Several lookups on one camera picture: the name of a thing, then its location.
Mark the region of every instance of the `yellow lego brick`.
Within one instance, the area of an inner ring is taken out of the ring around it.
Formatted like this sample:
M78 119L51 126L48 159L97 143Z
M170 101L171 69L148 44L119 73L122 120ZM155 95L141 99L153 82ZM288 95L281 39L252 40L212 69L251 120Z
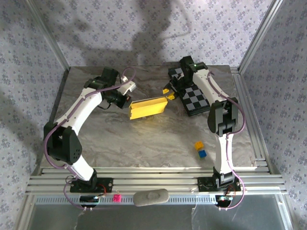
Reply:
M198 141L195 143L195 149L198 151L199 149L203 148L203 143L201 141Z
M166 98L169 99L169 100L173 100L173 99L175 99L174 94L175 94L175 92L172 92L172 93L169 94Z
M169 89L163 89L163 94L166 94L169 92Z
M129 108L130 120L163 113L167 103L166 97L132 102Z

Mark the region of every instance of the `pink object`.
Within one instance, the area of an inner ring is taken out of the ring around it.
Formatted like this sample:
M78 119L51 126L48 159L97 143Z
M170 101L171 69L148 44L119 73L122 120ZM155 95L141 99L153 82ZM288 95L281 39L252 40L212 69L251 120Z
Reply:
M121 202L121 195L120 194L114 194L113 195L113 202L120 203Z

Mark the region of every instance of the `blue block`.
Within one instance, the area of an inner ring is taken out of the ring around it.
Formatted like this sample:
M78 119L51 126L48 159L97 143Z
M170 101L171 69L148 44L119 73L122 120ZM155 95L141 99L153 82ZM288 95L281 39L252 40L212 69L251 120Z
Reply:
M198 151L198 154L199 154L200 158L204 158L204 157L207 156L207 153L206 153L205 150Z

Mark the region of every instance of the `black and white checkerboard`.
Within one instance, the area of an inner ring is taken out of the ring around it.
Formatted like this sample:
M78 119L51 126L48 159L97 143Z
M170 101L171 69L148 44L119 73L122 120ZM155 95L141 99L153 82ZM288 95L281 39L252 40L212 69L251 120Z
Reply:
M171 68L168 70L168 75L170 78L176 77L179 79L183 77L183 72L181 68ZM186 88L186 94L180 99L189 116L210 110L208 100L195 84Z

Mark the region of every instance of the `floral wallpaper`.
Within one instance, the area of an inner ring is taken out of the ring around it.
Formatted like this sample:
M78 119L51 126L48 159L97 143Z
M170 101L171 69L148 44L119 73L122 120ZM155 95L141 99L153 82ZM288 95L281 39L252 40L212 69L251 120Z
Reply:
M238 66L272 0L36 0L71 66Z
M12 229L41 158L64 70L24 1L0 3L0 229Z
M307 1L285 0L243 74L273 164L307 229Z

